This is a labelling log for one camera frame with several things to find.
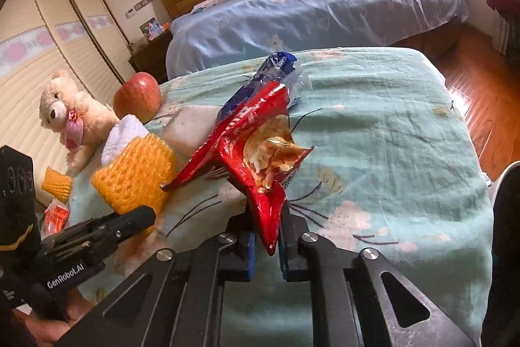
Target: wardrobe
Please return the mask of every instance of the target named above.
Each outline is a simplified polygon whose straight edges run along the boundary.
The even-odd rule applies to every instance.
[[[112,104],[134,75],[124,34],[103,0],[7,0],[0,10],[0,146],[33,158],[36,198],[47,166],[64,173],[67,150],[40,125],[40,96],[53,73],[67,70],[80,90]]]

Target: teddy bear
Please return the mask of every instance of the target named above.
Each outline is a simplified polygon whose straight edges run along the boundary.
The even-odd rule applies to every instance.
[[[40,100],[42,127],[60,135],[60,143],[69,151],[67,165],[81,171],[96,148],[107,140],[110,130],[119,122],[113,110],[79,91],[65,70],[54,73],[43,89]]]

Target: photo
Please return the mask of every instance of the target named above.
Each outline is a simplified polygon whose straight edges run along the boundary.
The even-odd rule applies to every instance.
[[[142,31],[142,34],[145,36],[146,41],[152,41],[160,34],[164,33],[164,27],[161,26],[155,18],[152,18],[146,23],[139,26]]]

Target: metal screw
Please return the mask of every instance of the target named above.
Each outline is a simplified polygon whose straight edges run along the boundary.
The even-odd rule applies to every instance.
[[[376,260],[379,257],[379,252],[375,248],[364,248],[363,257],[369,260]]]
[[[228,245],[229,243],[233,243],[235,241],[235,236],[231,233],[222,233],[217,236],[217,240],[223,245]]]
[[[167,248],[162,248],[157,252],[155,257],[160,261],[168,261],[173,258],[173,252]]]
[[[302,240],[306,243],[316,243],[318,241],[318,234],[316,233],[303,233]]]

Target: mint green blanket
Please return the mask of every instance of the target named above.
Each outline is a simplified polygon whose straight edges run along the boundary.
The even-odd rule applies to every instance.
[[[290,110],[291,122],[315,112],[300,121],[293,136],[299,145],[316,148],[290,183],[288,198],[302,198],[296,203],[310,209],[300,210],[311,230],[338,247],[376,246],[478,340],[491,283],[492,210],[467,128],[451,108],[442,76],[409,49],[295,55],[313,89]],[[147,127],[159,133],[178,104],[222,105],[262,61],[165,83],[165,105]],[[69,225],[110,212],[89,183],[98,163],[95,158],[74,179]],[[174,250],[194,248],[221,232],[228,217],[244,207],[224,179],[201,177],[172,195],[162,232],[204,199],[209,200],[201,207],[217,204],[172,232],[168,243]],[[108,269],[82,291],[99,297],[121,279],[109,260]],[[226,286],[222,346],[311,346],[308,288],[285,283],[278,256],[259,248],[254,281]]]

